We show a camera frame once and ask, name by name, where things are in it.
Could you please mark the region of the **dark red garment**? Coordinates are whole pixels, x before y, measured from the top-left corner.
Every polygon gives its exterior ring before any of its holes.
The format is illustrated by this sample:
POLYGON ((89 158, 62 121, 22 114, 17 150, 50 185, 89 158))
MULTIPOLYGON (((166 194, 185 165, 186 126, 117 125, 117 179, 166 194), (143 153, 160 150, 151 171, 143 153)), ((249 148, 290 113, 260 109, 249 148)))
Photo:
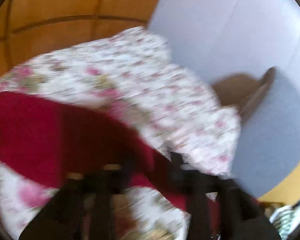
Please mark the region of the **dark red garment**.
POLYGON ((131 191, 114 198, 119 235, 186 210, 186 197, 172 190, 168 160, 111 116, 25 94, 0 93, 0 163, 21 175, 13 196, 21 233, 48 201, 45 190, 60 188, 69 172, 89 173, 125 160, 132 163, 131 191))

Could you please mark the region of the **brown wooden object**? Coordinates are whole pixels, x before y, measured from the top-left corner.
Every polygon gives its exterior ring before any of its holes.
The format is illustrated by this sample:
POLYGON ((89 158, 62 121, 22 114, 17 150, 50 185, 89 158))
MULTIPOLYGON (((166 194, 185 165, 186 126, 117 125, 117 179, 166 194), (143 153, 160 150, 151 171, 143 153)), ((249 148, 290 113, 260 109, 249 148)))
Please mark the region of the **brown wooden object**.
POLYGON ((234 105, 245 124, 256 112, 271 89, 276 67, 270 67, 259 79, 239 73, 215 82, 212 87, 223 106, 234 105))

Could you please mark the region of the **floral quilt bedspread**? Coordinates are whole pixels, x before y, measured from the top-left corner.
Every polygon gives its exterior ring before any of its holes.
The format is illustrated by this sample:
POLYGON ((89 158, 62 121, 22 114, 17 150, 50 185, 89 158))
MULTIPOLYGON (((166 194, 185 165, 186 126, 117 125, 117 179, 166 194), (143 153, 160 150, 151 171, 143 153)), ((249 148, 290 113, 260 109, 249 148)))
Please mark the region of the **floral quilt bedspread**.
MULTIPOLYGON (((163 161, 170 142, 200 171, 219 175, 231 169, 241 129, 237 109, 222 107, 210 86, 172 64, 166 40, 143 27, 18 64, 0 77, 5 91, 105 111, 136 131, 163 161)), ((45 188, 3 162, 0 216, 8 235, 18 239, 58 186, 45 188)), ((128 189, 114 203, 122 222, 132 222, 122 225, 119 239, 186 238, 190 215, 150 186, 128 189)))

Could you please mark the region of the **wooden panelled wardrobe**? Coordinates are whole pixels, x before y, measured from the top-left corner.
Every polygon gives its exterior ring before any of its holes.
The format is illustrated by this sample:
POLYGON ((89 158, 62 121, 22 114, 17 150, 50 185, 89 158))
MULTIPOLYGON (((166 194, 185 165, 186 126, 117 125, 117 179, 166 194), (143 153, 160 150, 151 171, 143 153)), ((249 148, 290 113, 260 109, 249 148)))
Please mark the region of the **wooden panelled wardrobe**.
POLYGON ((0 0, 0 76, 39 54, 147 26, 159 0, 0 0))

